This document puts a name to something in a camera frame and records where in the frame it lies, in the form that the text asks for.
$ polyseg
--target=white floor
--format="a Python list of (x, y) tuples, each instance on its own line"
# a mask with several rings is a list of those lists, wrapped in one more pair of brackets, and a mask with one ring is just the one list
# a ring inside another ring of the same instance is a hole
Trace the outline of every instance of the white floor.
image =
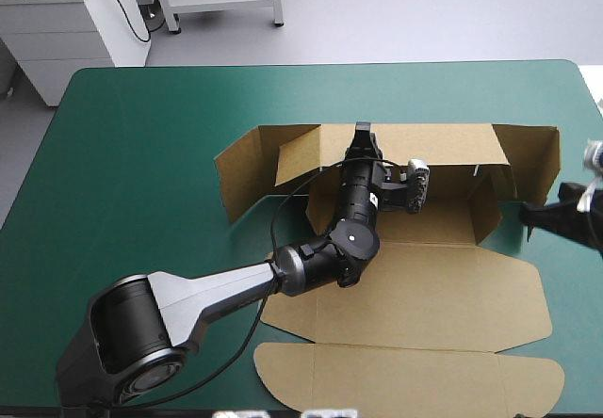
[[(566, 58), (603, 99), (603, 0), (284, 0), (268, 8), (184, 15), (154, 33), (148, 65), (252, 65)], [(0, 101), (0, 225), (53, 109), (25, 77)]]

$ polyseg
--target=cardboard box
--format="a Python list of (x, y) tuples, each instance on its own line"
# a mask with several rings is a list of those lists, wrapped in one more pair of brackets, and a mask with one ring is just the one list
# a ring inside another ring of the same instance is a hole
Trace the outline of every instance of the cardboard box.
[[(477, 244), (500, 221), (497, 200), (546, 200), (560, 168), (558, 131), (492, 124), (371, 129), (385, 158), (430, 165), (427, 204), (418, 215), (379, 214), (381, 250), (358, 285), (270, 298), (263, 321), (314, 343), (260, 345), (260, 378), (296, 410), (545, 415), (561, 394), (561, 367), (497, 354), (552, 331), (538, 271)], [(342, 159), (353, 131), (353, 124), (251, 130), (216, 159), (230, 219)], [(316, 232), (331, 220), (337, 186), (334, 172), (310, 187), (307, 215)]]

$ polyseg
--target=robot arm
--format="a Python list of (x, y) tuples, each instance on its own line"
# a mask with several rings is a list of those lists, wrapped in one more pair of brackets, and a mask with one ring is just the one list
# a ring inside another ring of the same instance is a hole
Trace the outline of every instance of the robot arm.
[(268, 294), (296, 296), (328, 282), (348, 287), (379, 251), (378, 210), (421, 210), (429, 168), (385, 167), (370, 123), (357, 123), (327, 231), (279, 247), (273, 260), (198, 279), (166, 272), (127, 277), (93, 297), (57, 365), (61, 405), (119, 406), (172, 378), (208, 325)]

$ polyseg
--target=cardboard flap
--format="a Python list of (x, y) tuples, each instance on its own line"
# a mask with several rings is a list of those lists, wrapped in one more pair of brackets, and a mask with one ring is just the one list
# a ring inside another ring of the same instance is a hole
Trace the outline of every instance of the cardboard flap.
[(262, 320), (318, 343), (490, 352), (552, 331), (534, 266), (434, 244), (383, 243), (353, 288), (273, 296)]
[[(551, 361), (488, 353), (264, 343), (254, 359), (266, 387), (292, 409), (354, 408), (375, 418), (543, 416), (562, 387)], [(525, 394), (508, 385), (511, 372), (520, 388), (530, 386)], [(551, 379), (533, 382), (534, 372)]]
[(502, 149), (513, 170), (516, 197), (543, 204), (561, 169), (559, 130), (552, 126), (494, 124)]
[[(554, 360), (498, 357), (509, 415), (544, 416), (562, 394), (565, 374)], [(546, 391), (547, 394), (534, 392)]]
[(317, 127), (258, 126), (216, 156), (222, 202), (231, 222), (274, 189), (279, 147)]
[[(276, 184), (343, 159), (354, 135), (353, 124), (322, 124), (281, 147)], [(491, 124), (371, 125), (383, 157), (405, 166), (423, 159), (430, 166), (501, 165), (509, 162)]]

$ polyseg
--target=green tabletop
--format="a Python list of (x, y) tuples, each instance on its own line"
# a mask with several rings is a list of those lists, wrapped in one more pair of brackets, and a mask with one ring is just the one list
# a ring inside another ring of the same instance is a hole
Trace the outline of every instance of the green tabletop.
[[(229, 225), (213, 163), (221, 150), (257, 124), (358, 120), (556, 125), (560, 179), (583, 183), (590, 179), (581, 168), (585, 142), (603, 137), (579, 70), (566, 61), (79, 72), (0, 233), (0, 404), (57, 403), (55, 362), (88, 298), (119, 277), (155, 270), (199, 276), (270, 250), (269, 218), (279, 199), (261, 201)], [(281, 241), (310, 233), (303, 206), (298, 199), (286, 209)], [(538, 266), (554, 328), (551, 337), (509, 352), (562, 365), (555, 411), (601, 412), (603, 263), (542, 231), (526, 243), (516, 204), (502, 207), (505, 218), (483, 245)], [(161, 393), (229, 357), (255, 310), (213, 325), (201, 353)], [(262, 341), (297, 338), (262, 326), (228, 372), (165, 407), (281, 408), (253, 367)]]

